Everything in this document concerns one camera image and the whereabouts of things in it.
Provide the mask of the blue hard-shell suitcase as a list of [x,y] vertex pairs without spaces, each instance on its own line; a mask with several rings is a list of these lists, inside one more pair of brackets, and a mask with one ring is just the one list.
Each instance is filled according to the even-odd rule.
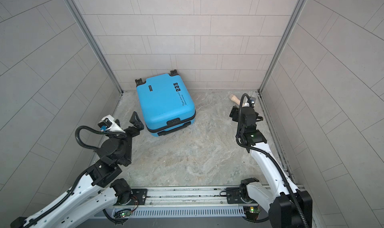
[[195,104],[177,70],[135,82],[147,130],[154,137],[174,133],[195,122]]

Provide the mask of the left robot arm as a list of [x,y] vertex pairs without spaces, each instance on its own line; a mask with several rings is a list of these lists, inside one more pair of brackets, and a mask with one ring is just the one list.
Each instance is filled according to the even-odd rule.
[[[82,171],[74,184],[52,203],[29,217],[18,217],[12,228],[72,228],[102,211],[115,224],[123,224],[128,218],[116,219],[108,215],[106,209],[112,205],[133,203],[129,211],[133,213],[140,204],[139,197],[132,191],[125,179],[118,176],[121,166],[132,163],[132,140],[144,129],[138,114],[133,112],[131,126],[123,130],[120,122],[108,115],[99,123],[99,129],[79,126],[75,130],[76,142],[85,149],[96,152],[99,160]],[[80,132],[87,130],[108,139],[101,147],[85,144]]]

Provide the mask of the white ventilation grille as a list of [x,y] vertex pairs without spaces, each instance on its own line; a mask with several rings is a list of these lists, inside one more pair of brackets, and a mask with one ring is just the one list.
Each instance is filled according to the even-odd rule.
[[131,218],[207,218],[207,217],[245,217],[244,209],[239,207],[176,207],[137,209]]

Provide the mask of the aluminium mounting rail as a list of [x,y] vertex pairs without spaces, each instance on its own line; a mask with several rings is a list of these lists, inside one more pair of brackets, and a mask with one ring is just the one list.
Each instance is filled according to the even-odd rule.
[[257,207],[256,201],[244,202],[239,186],[139,187],[133,191],[147,210],[192,210],[199,208]]

